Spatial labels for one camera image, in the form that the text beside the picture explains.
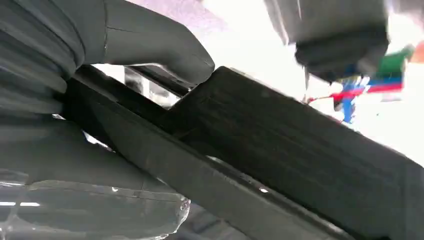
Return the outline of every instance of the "black foam block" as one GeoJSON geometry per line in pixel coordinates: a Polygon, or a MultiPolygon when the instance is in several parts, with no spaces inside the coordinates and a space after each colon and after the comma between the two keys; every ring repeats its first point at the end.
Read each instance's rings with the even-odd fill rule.
{"type": "Polygon", "coordinates": [[[168,113],[180,139],[366,239],[422,240],[423,169],[220,67],[168,113]]]}

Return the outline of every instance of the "green object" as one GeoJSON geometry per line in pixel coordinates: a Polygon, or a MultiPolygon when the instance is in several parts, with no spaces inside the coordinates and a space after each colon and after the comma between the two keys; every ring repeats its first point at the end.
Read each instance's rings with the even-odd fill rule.
{"type": "Polygon", "coordinates": [[[386,55],[381,60],[376,78],[401,77],[404,71],[405,60],[411,58],[414,53],[412,46],[406,46],[401,51],[386,55]]]}

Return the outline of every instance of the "red wire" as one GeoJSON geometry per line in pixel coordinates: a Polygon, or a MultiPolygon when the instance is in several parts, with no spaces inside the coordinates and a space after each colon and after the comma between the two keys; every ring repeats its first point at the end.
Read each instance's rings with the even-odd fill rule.
{"type": "Polygon", "coordinates": [[[333,98],[336,101],[339,101],[341,99],[344,98],[354,98],[357,96],[360,96],[362,94],[372,94],[372,93],[395,93],[395,92],[400,92],[403,88],[402,83],[395,83],[395,84],[385,84],[385,85],[377,85],[377,86],[371,86],[368,90],[366,90],[366,88],[359,88],[359,89],[353,89],[353,90],[349,90],[349,91],[342,91],[342,92],[337,92],[337,93],[333,93],[329,96],[324,96],[324,97],[317,97],[317,98],[309,98],[308,99],[308,103],[311,103],[315,100],[319,100],[319,99],[329,99],[329,98],[333,98]]]}

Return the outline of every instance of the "clear plastic cover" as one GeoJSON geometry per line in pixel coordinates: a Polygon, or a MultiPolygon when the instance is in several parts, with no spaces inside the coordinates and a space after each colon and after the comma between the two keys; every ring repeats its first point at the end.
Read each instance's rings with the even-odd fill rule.
{"type": "Polygon", "coordinates": [[[28,179],[0,169],[2,240],[161,240],[190,210],[178,193],[28,179]]]}

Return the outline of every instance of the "black rectangular bar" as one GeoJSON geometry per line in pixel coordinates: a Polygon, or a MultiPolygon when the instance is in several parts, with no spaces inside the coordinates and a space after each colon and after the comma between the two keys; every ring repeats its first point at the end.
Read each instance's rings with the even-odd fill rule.
{"type": "Polygon", "coordinates": [[[93,84],[92,78],[79,77],[68,82],[66,118],[89,134],[94,133],[100,141],[112,142],[114,150],[128,161],[248,237],[254,240],[353,239],[271,188],[178,141],[140,117],[148,112],[136,114],[125,108],[122,105],[125,101],[107,93],[107,87],[102,86],[107,83],[93,84]]]}

